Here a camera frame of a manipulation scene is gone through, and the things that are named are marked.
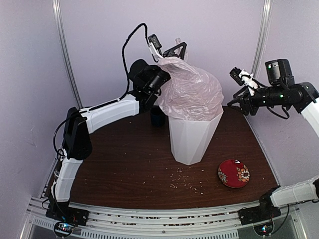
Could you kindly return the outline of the translucent pink plastic bag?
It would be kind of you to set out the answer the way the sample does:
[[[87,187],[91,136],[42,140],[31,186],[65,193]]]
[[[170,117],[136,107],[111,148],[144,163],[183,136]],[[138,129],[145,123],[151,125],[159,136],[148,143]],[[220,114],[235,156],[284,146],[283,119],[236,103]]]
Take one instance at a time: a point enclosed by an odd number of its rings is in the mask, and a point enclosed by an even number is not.
[[[157,104],[167,116],[211,121],[218,115],[224,96],[214,75],[176,56],[162,57],[157,65],[171,76],[161,87],[161,95],[157,99]]]

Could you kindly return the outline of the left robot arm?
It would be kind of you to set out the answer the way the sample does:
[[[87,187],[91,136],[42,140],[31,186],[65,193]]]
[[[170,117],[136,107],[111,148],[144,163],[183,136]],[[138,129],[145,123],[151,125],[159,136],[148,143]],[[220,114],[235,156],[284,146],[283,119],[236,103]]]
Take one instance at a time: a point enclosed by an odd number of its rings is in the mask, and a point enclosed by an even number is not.
[[[69,202],[77,171],[93,150],[90,135],[108,124],[149,111],[160,95],[161,87],[171,79],[168,72],[157,65],[149,65],[143,59],[131,65],[127,76],[134,88],[123,98],[80,110],[76,107],[68,110],[67,118],[62,122],[62,145],[56,149],[58,163],[48,196],[48,218],[71,226],[87,224],[89,212],[70,207]]]

